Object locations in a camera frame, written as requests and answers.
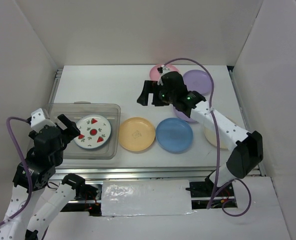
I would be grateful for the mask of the watermelon pattern white plate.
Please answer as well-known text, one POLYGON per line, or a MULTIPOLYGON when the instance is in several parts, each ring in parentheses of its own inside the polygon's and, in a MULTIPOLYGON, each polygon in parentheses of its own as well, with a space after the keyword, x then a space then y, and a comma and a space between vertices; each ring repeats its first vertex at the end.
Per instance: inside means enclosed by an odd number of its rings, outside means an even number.
POLYGON ((112 124, 98 114, 87 115, 76 122, 80 134, 74 143, 85 150, 95 150, 108 143, 112 134, 112 124))

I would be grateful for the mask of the yellow plate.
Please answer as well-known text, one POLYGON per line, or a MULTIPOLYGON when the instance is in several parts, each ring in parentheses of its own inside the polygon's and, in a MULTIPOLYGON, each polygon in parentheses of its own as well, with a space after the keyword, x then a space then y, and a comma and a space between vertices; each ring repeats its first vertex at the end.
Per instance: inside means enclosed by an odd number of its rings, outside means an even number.
POLYGON ((154 140, 155 127, 145 118, 132 117, 120 125, 118 141, 128 151, 145 151, 154 140))

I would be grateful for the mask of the blue plate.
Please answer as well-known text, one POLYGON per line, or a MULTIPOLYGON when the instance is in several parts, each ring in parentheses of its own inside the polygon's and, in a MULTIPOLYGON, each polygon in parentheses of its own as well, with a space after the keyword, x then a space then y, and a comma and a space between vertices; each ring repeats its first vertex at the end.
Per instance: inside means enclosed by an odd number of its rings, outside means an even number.
POLYGON ((167 118, 157 125, 156 140, 164 150, 179 154, 192 146, 193 131, 185 121, 179 118, 167 118))

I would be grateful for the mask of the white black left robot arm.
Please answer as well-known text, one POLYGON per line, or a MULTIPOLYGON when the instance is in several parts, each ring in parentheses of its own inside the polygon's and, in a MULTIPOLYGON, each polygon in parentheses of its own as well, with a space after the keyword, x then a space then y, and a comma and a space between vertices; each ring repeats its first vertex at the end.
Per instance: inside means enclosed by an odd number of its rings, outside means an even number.
POLYGON ((38 212, 34 212, 39 198, 44 193, 55 168, 63 161, 63 151, 80 130, 76 123, 64 114, 58 120, 65 128, 48 119, 41 110, 28 119, 9 117, 6 126, 10 138, 20 157, 14 178, 10 202, 3 221, 0 222, 0 240, 41 240, 50 223, 72 199, 82 199, 86 195, 85 179, 67 174, 54 194, 38 212), (10 122, 17 120, 29 124, 29 137, 33 147, 23 155, 12 131, 10 122))

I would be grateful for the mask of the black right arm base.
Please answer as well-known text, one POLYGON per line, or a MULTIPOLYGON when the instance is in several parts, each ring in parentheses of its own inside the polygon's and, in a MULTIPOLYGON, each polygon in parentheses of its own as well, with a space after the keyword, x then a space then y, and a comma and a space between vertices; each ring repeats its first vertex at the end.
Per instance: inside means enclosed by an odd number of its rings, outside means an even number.
MULTIPOLYGON (((188 181, 187 191, 190 192, 192 200, 210 200, 213 188, 208 185, 204 177, 189 177, 188 181)), ((233 186, 229 184, 215 196, 214 200, 233 199, 234 196, 233 186)))

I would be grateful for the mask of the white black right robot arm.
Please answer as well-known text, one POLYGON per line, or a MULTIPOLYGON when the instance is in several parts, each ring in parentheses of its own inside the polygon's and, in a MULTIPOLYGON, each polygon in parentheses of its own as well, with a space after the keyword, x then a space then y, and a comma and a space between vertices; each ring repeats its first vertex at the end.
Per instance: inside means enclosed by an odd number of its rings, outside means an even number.
POLYGON ((146 80, 137 103, 148 105, 149 94, 156 107, 173 105, 176 110, 215 132, 231 152, 227 162, 207 177, 206 192, 218 195, 223 185, 234 179, 243 179, 263 160, 263 138, 257 132, 243 129, 215 110, 197 91, 189 91, 181 74, 170 71, 159 81, 146 80))

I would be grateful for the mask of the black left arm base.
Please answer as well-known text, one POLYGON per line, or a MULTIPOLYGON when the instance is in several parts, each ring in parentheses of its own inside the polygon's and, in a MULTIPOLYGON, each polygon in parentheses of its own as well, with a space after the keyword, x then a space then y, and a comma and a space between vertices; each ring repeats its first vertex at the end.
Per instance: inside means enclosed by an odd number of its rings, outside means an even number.
POLYGON ((101 213, 101 184, 86 184, 73 200, 70 200, 61 210, 63 213, 82 212, 92 217, 100 217, 101 213))

